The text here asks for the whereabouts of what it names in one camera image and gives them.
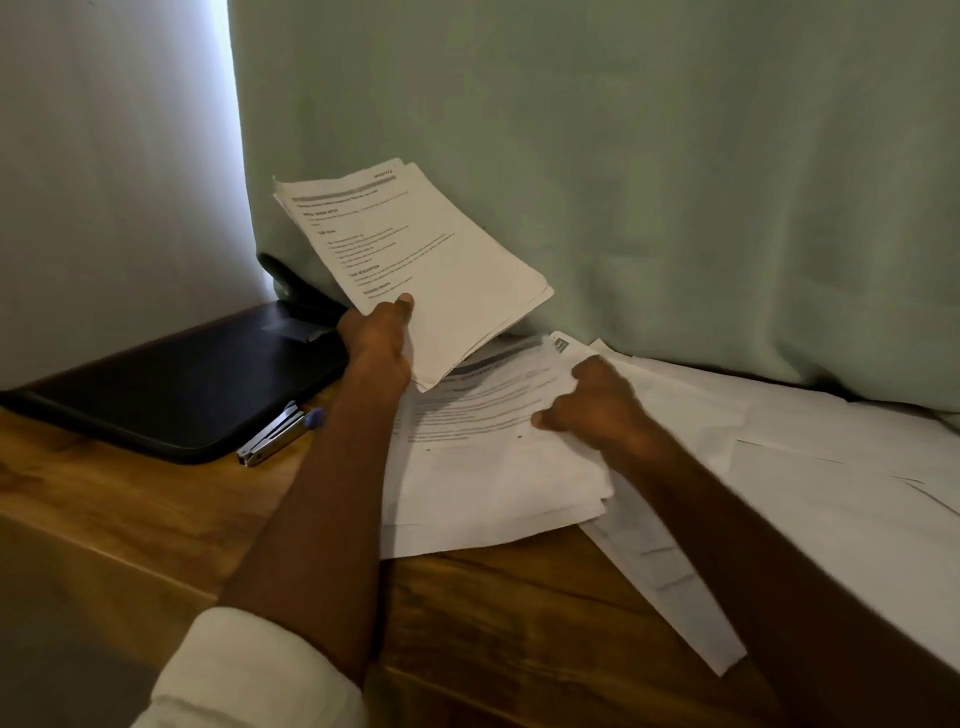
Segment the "wooden desk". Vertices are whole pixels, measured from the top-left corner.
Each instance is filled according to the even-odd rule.
[[[162,666],[309,438],[252,470],[232,457],[180,467],[0,411],[0,593],[69,599],[104,639]],[[579,528],[388,562],[382,584],[372,685],[398,724],[781,722],[749,661],[717,678]]]

